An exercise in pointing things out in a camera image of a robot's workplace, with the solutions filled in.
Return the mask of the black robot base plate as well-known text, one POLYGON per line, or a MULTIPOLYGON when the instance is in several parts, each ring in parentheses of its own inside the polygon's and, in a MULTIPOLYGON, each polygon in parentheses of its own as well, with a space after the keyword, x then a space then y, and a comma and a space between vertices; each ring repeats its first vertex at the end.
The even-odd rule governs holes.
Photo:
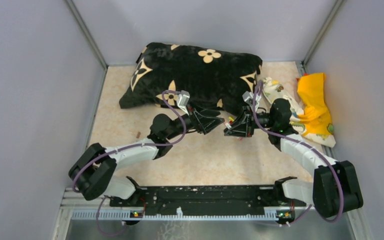
POLYGON ((138 207, 146 216, 262 216, 269 207, 304 207, 299 200, 281 200, 273 185, 142 186, 129 199, 112 196, 111 207, 138 207))

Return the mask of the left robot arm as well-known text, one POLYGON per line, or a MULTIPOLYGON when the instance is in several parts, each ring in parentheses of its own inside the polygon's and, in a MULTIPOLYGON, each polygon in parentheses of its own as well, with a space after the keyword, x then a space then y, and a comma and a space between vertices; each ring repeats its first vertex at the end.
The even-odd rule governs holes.
POLYGON ((217 110, 188 106, 188 113, 171 119, 160 113, 153 118, 150 133, 144 139, 118 147, 91 144, 68 172, 73 191, 81 193, 85 200, 98 197, 117 197, 127 206, 140 202, 140 186, 131 177, 118 177, 119 169, 143 161, 164 157, 173 147, 170 140, 179 143, 188 131, 208 134, 225 120, 217 110))

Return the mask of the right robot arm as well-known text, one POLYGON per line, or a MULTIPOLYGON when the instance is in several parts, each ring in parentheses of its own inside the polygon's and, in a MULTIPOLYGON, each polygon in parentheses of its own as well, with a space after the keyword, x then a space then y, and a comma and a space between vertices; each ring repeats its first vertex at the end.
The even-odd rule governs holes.
POLYGON ((268 139, 280 152, 299 163, 313 178, 312 182, 285 177, 274 184, 273 200, 287 206, 298 200, 315 207, 323 218, 360 209, 364 199, 355 166, 347 160, 338 161, 306 143, 290 123, 291 105, 276 99, 269 112, 257 113, 245 106, 242 113, 226 124, 224 135, 250 138, 256 129, 268 134, 268 139))

